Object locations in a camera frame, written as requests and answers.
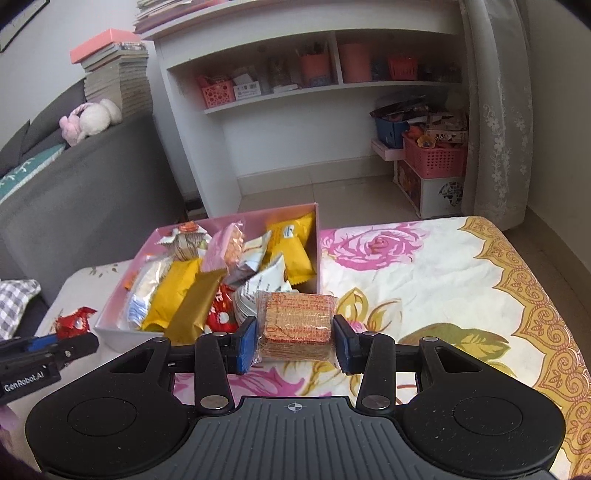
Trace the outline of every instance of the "yellow snack wrapper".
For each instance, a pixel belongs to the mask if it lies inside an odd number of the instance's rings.
[[[291,285],[304,283],[316,275],[304,246],[297,237],[283,238],[271,250],[271,258],[283,253],[285,273]]]
[[[300,243],[305,246],[314,225],[314,212],[306,213],[303,217],[296,220],[287,220],[285,222],[272,223],[267,225],[267,229],[271,231],[271,238],[267,245],[267,252],[271,252],[284,238],[291,238],[293,236],[300,240]]]
[[[197,275],[183,302],[173,316],[164,336],[173,345],[191,345],[203,333],[207,314],[227,268],[211,270]]]
[[[152,305],[141,325],[142,330],[163,332],[168,328],[189,287],[195,282],[200,265],[200,258],[173,262],[168,274],[154,293]]]

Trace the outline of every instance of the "pink container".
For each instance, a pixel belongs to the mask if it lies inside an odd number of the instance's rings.
[[[418,60],[411,57],[390,57],[390,76],[392,80],[417,80]]]
[[[366,44],[341,45],[339,56],[345,83],[371,82],[371,55]]]
[[[466,174],[467,145],[459,148],[421,148],[406,134],[402,136],[406,162],[422,179],[463,177]]]
[[[300,57],[301,76],[307,87],[330,84],[330,58],[328,53]]]
[[[255,212],[237,213],[235,215],[228,215],[219,218],[208,218],[206,220],[199,220],[199,225],[202,225],[210,235],[214,235],[223,227],[232,222],[242,222],[244,225],[244,234],[246,240],[252,240],[258,236],[263,235],[267,231],[269,223],[282,222],[284,220],[297,219],[304,216],[306,213],[314,212],[316,214],[315,226],[310,233],[308,243],[305,245],[306,252],[310,257],[310,261],[316,268],[316,279],[298,286],[298,290],[305,293],[318,293],[320,291],[320,223],[318,220],[318,204],[308,203],[305,205],[292,205],[289,207],[273,208],[268,210],[257,210]],[[165,253],[165,248],[162,245],[157,245],[157,242],[164,236],[169,235],[174,225],[157,228],[152,235],[146,240],[144,246],[131,262],[127,272],[121,278],[119,284],[109,297],[105,308],[100,312],[99,318],[96,322],[95,330],[109,347],[119,353],[124,353],[132,348],[146,342],[147,340],[161,336],[157,332],[139,332],[136,330],[127,330],[120,327],[120,322],[125,322],[119,318],[119,314],[124,308],[125,300],[127,298],[127,290],[125,284],[133,279],[133,276],[146,262],[147,257],[152,255],[159,255]]]
[[[231,80],[202,88],[201,93],[203,94],[203,100],[205,100],[207,108],[213,108],[218,105],[224,105],[225,103],[236,101],[234,82]]]

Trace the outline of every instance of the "stuffed toy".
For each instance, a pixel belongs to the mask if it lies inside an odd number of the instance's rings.
[[[70,116],[60,118],[61,136],[73,147],[86,137],[99,134],[121,121],[121,110],[111,100],[105,98],[99,103],[83,103],[74,108]]]

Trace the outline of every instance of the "book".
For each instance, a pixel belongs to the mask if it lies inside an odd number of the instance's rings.
[[[80,62],[80,65],[82,65],[82,68],[86,70],[89,66],[103,60],[105,57],[117,51],[121,52],[122,55],[125,55],[128,52],[136,53],[142,51],[146,53],[146,56],[148,54],[148,51],[142,42],[113,42],[106,47],[103,47],[96,53],[93,53],[89,57],[86,57]]]

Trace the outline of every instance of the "pink snack wrapper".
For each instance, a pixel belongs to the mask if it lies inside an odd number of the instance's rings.
[[[201,264],[202,272],[227,269],[238,263],[244,245],[241,227],[241,223],[230,223],[213,236]]]

